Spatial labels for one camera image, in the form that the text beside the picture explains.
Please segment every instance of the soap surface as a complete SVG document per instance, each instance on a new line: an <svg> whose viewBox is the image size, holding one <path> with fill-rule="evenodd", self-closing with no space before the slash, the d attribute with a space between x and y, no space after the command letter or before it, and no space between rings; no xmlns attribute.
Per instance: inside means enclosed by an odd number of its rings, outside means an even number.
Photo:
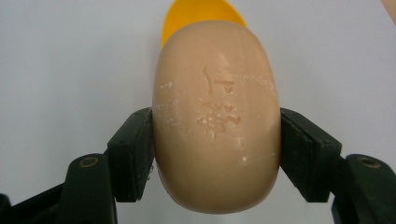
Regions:
<svg viewBox="0 0 396 224"><path fill-rule="evenodd" d="M227 214L268 195L280 110L266 53L249 29L201 21L175 32L158 61L152 114L158 171L176 203Z"/></svg>

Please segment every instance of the yellow object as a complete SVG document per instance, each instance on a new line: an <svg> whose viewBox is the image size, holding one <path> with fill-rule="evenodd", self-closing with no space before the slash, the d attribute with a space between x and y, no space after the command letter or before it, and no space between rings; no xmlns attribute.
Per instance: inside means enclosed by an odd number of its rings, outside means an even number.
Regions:
<svg viewBox="0 0 396 224"><path fill-rule="evenodd" d="M246 27L242 17L225 0L175 0L163 23L162 46L175 31L197 21L232 21Z"/></svg>

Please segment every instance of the oval soap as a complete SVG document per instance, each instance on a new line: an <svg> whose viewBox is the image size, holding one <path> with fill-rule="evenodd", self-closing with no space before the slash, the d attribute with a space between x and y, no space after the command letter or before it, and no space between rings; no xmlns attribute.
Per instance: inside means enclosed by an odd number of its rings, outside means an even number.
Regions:
<svg viewBox="0 0 396 224"><path fill-rule="evenodd" d="M266 53L249 29L201 21L175 32L158 61L152 103L158 171L176 203L226 214L268 195L280 110Z"/></svg>

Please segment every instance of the white background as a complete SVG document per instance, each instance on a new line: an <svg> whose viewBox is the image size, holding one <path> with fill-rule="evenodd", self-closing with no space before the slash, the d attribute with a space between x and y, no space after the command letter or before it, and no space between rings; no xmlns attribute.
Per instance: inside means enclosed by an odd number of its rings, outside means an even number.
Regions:
<svg viewBox="0 0 396 224"><path fill-rule="evenodd" d="M0 192L13 204L64 181L151 104L172 0L0 2ZM281 106L396 169L396 28L380 1L230 0L267 50ZM280 171L269 197L232 215L188 211L157 171L120 223L332 223Z"/></svg>

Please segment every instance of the black plastic part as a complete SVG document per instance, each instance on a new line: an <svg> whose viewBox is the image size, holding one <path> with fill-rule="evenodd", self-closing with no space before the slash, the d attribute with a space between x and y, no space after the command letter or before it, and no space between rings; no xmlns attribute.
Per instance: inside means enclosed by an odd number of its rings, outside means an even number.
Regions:
<svg viewBox="0 0 396 224"><path fill-rule="evenodd" d="M346 160L340 158L332 171L331 191L335 198L332 203L332 218L335 224L359 223L356 208L350 199L345 177Z"/></svg>
<svg viewBox="0 0 396 224"><path fill-rule="evenodd" d="M117 223L107 157L91 154L69 165L56 224Z"/></svg>
<svg viewBox="0 0 396 224"><path fill-rule="evenodd" d="M345 181L360 224L396 223L396 175L384 162L349 155Z"/></svg>
<svg viewBox="0 0 396 224"><path fill-rule="evenodd" d="M62 184L12 207L17 223L42 223L42 219L54 219L61 198Z"/></svg>
<svg viewBox="0 0 396 224"><path fill-rule="evenodd" d="M11 204L6 195L0 194L0 223L11 222Z"/></svg>
<svg viewBox="0 0 396 224"><path fill-rule="evenodd" d="M281 108L281 167L309 203L326 203L341 143L299 113Z"/></svg>
<svg viewBox="0 0 396 224"><path fill-rule="evenodd" d="M143 196L154 160L151 108L134 112L107 143L117 202L134 203Z"/></svg>

